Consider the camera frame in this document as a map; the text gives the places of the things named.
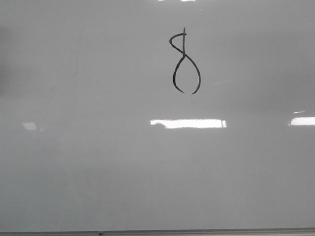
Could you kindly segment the white whiteboard with aluminium frame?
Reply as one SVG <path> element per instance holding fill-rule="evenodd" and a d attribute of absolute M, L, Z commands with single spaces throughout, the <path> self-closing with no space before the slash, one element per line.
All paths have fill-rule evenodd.
<path fill-rule="evenodd" d="M 312 0 L 3 0 L 0 229 L 315 225 Z"/>

